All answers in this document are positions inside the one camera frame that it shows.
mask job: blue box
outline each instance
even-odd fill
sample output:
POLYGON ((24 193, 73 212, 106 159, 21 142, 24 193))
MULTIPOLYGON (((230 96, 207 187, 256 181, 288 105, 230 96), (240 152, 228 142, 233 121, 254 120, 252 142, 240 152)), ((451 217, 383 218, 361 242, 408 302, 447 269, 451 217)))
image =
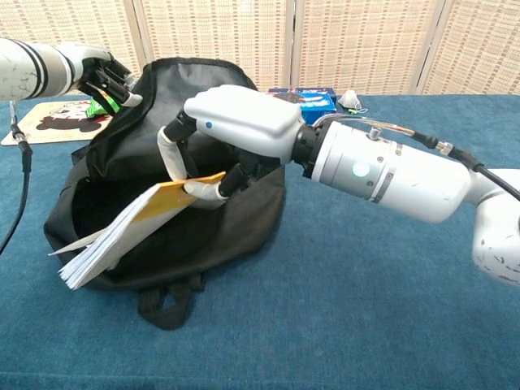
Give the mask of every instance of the blue box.
POLYGON ((309 125, 316 119, 336 112, 336 105, 328 93, 296 93, 296 92, 275 92, 269 93, 271 96, 299 104, 301 116, 309 125))
POLYGON ((298 87, 298 88, 271 88, 268 93, 328 93, 328 96, 331 97, 334 104, 336 104, 336 92, 334 92, 333 88, 322 88, 322 87, 298 87))

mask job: bag handle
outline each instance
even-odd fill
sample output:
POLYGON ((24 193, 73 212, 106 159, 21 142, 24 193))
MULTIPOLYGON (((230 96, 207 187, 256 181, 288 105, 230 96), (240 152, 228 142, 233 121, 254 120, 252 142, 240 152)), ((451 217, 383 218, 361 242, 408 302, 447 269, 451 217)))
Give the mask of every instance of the bag handle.
POLYGON ((178 329, 186 321, 193 290, 203 288, 202 275, 197 274, 166 287, 143 289, 139 292, 137 312, 143 319, 165 331, 178 329), (163 308, 164 298, 168 293, 173 296, 175 305, 163 308))

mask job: small white object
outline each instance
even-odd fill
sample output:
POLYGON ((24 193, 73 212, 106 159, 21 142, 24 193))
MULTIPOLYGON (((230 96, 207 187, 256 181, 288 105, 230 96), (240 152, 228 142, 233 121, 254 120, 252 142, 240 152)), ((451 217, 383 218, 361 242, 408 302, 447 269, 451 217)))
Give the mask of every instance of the small white object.
POLYGON ((338 101, 344 108, 353 108, 355 110, 361 110, 361 102, 358 99, 356 92, 353 89, 348 89, 340 100, 338 101))

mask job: black backpack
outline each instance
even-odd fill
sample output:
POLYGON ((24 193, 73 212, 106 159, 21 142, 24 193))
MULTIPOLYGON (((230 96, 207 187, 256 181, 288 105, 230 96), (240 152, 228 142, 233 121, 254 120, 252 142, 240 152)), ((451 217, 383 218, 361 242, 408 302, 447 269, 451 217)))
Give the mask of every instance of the black backpack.
MULTIPOLYGON (((168 181, 157 131, 173 120, 186 99, 210 87, 234 84, 256 89, 235 64, 204 58, 163 58, 145 66, 134 89, 137 107, 123 107, 89 145, 72 154, 72 168, 45 221, 50 246, 61 249, 106 227, 140 193, 168 181)), ((229 170, 237 154, 196 132, 188 151, 201 176, 229 170)), ((203 274, 259 251, 275 231, 284 202, 284 168, 260 171, 249 185, 216 210, 187 208, 125 254, 86 288, 139 292, 138 312, 157 327, 175 329, 186 319, 203 274), (175 305, 163 307, 167 294, 175 305)), ((81 249, 58 255, 62 265, 81 249)))

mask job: blue tablecloth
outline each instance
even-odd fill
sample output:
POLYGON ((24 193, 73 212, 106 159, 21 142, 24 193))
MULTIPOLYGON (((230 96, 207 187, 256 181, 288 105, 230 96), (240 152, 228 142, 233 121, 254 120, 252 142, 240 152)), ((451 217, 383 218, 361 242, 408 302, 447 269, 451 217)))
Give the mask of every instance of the blue tablecloth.
MULTIPOLYGON (((490 167, 520 167, 519 96, 361 101, 370 117, 451 140, 490 167)), ((22 102, 19 116, 36 103, 22 102)), ((4 103, 2 137, 8 124, 4 103)), ((0 257, 1 389, 520 386, 520 289, 475 268, 473 207, 423 223, 313 183, 296 165, 268 245, 210 272, 179 331, 142 320, 134 292, 69 290, 42 224, 84 144, 33 146, 27 210, 0 257)), ((3 235, 20 152, 0 147, 0 162, 3 235)))

